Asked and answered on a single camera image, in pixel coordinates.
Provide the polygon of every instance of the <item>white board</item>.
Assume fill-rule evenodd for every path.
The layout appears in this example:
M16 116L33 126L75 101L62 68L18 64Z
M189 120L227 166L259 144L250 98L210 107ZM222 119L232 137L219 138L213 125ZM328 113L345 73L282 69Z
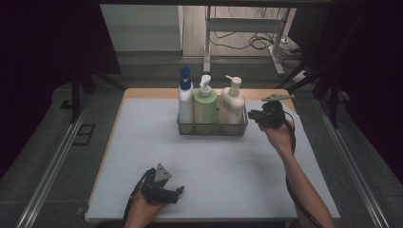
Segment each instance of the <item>white board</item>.
M262 102L246 101L247 110ZM296 157L332 216L339 218L299 116ZM177 126L175 99L125 99L92 199L87 220L121 219L130 193L143 173L159 162L173 175L165 189L184 186L176 204L160 220L295 219L276 150L254 121L243 137L184 136Z

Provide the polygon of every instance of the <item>hand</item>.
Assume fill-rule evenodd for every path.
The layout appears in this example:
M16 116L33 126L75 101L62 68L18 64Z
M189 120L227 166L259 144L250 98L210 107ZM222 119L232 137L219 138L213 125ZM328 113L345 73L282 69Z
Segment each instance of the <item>hand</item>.
M277 129L267 128L260 124L259 128L262 132L266 133L270 144L275 147L282 158L284 158L284 156L293 155L290 132L284 123Z
M125 228L144 228L165 206L166 203L149 203L142 191L138 191L128 213Z

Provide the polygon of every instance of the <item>lotion bottle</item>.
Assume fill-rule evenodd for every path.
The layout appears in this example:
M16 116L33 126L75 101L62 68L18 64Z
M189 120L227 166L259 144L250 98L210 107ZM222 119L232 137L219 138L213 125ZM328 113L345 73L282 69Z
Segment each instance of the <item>lotion bottle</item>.
M181 70L181 82L178 87L179 123L193 123L193 84L190 80L190 66Z
M201 87L193 94L193 110L195 124L212 124L216 120L217 92L208 84L211 76L201 76Z
M221 102L219 110L219 124L242 124L243 109L245 100L240 95L240 84L242 80L239 77L226 78L231 80L231 87L225 87L221 92Z

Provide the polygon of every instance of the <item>bottle cap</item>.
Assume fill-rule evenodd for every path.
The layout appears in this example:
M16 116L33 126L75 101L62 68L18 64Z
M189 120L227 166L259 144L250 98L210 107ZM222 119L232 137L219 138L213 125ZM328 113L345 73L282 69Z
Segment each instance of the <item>bottle cap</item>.
M192 86L190 81L190 66L185 66L181 70L181 82L180 87L182 90L189 90Z
M208 85L211 81L211 76L204 74L201 76L201 95L206 97L211 93L211 87Z
M240 84L242 83L242 79L239 77L231 77L226 75L225 78L231 80L231 87L228 91L228 95L231 97L238 97L240 95Z

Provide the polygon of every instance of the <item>black curtain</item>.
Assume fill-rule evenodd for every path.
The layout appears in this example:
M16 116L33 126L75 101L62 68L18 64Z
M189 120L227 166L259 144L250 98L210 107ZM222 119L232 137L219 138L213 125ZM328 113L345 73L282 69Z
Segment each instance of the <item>black curtain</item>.
M0 8L2 177L74 68L88 81L120 67L99 4L3 1Z
M401 182L402 22L401 7L369 7L336 69L341 87L351 99L347 111Z

